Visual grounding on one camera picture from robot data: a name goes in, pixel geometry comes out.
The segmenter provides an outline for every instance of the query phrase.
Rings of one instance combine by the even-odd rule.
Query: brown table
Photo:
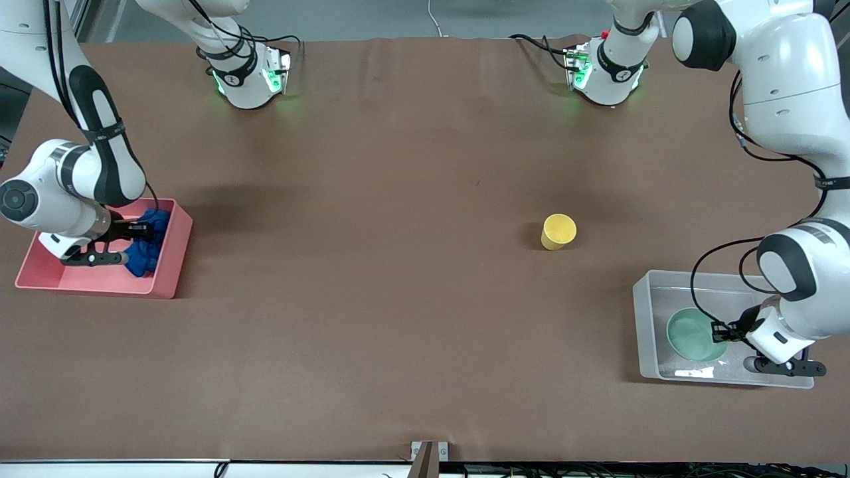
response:
[[[20,291],[0,222],[0,458],[843,462],[850,352],[814,390],[638,374],[631,287],[812,207],[745,156],[732,71],[657,45],[590,105],[514,41],[311,43],[292,97],[225,103],[189,44],[88,45],[163,197],[195,219],[172,301]],[[34,94],[3,177],[55,137]],[[579,237],[549,253],[551,213]],[[733,272],[743,250],[706,271]]]

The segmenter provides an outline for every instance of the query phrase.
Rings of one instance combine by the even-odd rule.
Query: white cable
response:
[[[443,29],[439,27],[439,23],[437,22],[437,19],[435,19],[434,14],[431,13],[431,0],[428,0],[428,15],[431,17],[431,21],[433,22],[433,25],[437,27],[437,34],[440,36],[440,38],[442,38],[444,36],[443,35]]]

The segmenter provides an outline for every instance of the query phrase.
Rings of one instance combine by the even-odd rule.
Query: yellow cup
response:
[[[540,242],[550,251],[557,251],[575,239],[575,221],[564,214],[553,214],[543,223]]]

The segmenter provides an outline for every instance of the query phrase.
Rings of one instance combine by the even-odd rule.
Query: plastic cup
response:
[[[690,361],[715,361],[728,348],[728,342],[715,344],[711,318],[695,308],[682,309],[670,317],[667,340],[677,354]]]
[[[564,214],[553,214],[543,223],[540,242],[550,251],[557,251],[575,239],[575,221]]]

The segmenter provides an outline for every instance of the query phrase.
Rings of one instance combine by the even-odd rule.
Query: white plastic tray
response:
[[[763,277],[747,276],[756,287],[769,288]],[[746,344],[733,342],[718,360],[695,362],[682,358],[667,341],[667,323],[676,312],[694,307],[690,296],[690,272],[651,270],[632,289],[637,328],[640,373],[661,380],[708,382],[811,389],[813,378],[752,373],[744,359],[754,352]],[[722,321],[733,322],[741,312],[760,304],[768,296],[749,289],[740,277],[729,274],[698,274],[694,282],[700,305]]]

